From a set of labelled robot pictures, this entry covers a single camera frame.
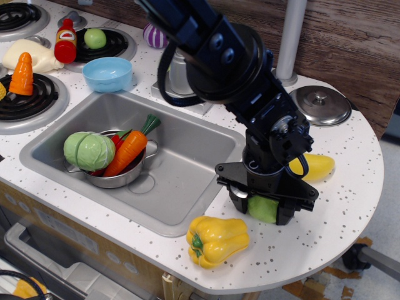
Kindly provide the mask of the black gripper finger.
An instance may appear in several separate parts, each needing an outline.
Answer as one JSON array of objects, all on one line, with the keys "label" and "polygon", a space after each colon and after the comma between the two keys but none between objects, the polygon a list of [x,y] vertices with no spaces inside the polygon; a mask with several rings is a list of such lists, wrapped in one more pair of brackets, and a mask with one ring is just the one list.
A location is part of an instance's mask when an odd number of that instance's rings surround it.
[{"label": "black gripper finger", "polygon": [[301,210],[301,205],[294,199],[280,200],[277,207],[276,225],[287,225],[296,211]]},{"label": "black gripper finger", "polygon": [[242,185],[230,184],[227,187],[229,197],[235,208],[243,214],[248,211],[248,190]]}]

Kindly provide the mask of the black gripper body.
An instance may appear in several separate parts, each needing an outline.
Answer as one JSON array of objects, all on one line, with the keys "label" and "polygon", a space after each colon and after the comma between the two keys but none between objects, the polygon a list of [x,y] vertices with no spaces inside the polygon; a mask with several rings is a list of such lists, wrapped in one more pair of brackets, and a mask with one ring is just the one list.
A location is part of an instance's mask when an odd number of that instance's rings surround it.
[{"label": "black gripper body", "polygon": [[242,185],[251,196],[262,196],[277,200],[294,199],[301,209],[312,211],[319,196],[318,190],[302,179],[290,175],[283,167],[270,174],[257,173],[249,170],[243,162],[229,162],[218,164],[215,168],[218,175],[217,182],[225,185]]}]

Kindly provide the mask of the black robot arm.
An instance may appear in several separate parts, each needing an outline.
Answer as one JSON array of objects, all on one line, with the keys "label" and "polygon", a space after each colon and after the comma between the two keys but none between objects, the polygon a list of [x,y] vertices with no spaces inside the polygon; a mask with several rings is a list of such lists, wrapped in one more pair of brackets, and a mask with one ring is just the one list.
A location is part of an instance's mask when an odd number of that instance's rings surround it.
[{"label": "black robot arm", "polygon": [[[223,104],[246,127],[242,161],[215,168],[236,209],[245,213],[253,196],[275,200],[278,225],[287,224],[297,211],[312,211],[317,190],[289,167],[298,159],[303,173],[308,172],[304,153],[313,144],[310,125],[272,74],[273,54],[258,33],[231,24],[206,1],[140,5],[169,40],[157,71],[162,97],[178,107]],[[192,97],[173,98],[166,92],[166,72],[176,50],[184,56]]]}]

